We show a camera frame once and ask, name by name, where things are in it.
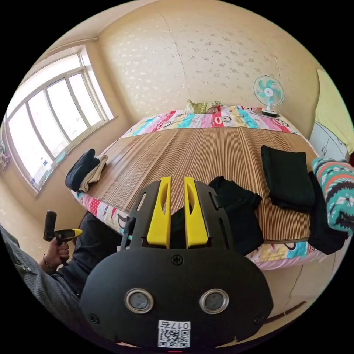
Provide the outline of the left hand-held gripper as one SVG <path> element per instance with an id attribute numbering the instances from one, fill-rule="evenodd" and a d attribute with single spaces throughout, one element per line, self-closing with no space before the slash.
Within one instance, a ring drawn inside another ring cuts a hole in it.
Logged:
<path id="1" fill-rule="evenodd" d="M 80 229 L 68 229 L 67 230 L 67 237 L 79 237 L 82 235 L 82 230 Z M 67 243 L 65 238 L 60 234 L 60 233 L 55 233 L 55 232 L 44 232 L 44 240 L 47 242 L 51 242 L 53 239 L 56 239 L 59 243 Z M 46 266 L 50 266 L 45 260 L 43 256 L 43 263 Z M 67 261 L 62 260 L 61 265 L 66 265 Z"/>

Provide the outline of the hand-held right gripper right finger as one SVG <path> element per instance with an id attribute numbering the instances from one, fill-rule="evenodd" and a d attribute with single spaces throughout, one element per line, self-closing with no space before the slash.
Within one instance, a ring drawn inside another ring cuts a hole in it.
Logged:
<path id="1" fill-rule="evenodd" d="M 188 249 L 205 246 L 208 242 L 203 213 L 193 178 L 184 178 L 185 240 Z"/>

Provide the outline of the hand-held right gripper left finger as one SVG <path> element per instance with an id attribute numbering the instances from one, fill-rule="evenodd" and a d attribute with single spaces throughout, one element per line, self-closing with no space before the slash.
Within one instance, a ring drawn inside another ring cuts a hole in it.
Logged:
<path id="1" fill-rule="evenodd" d="M 159 181 L 156 202 L 147 233 L 150 246 L 169 248 L 171 232 L 171 177 Z"/>

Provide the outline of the person's left hand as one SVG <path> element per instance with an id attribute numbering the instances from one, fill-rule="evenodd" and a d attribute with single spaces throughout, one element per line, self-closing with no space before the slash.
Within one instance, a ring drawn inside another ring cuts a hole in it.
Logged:
<path id="1" fill-rule="evenodd" d="M 53 239 L 49 243 L 47 253 L 44 256 L 44 260 L 52 267 L 57 269 L 62 260 L 67 261 L 69 259 L 69 246 L 67 243 L 59 243 L 56 239 Z"/>

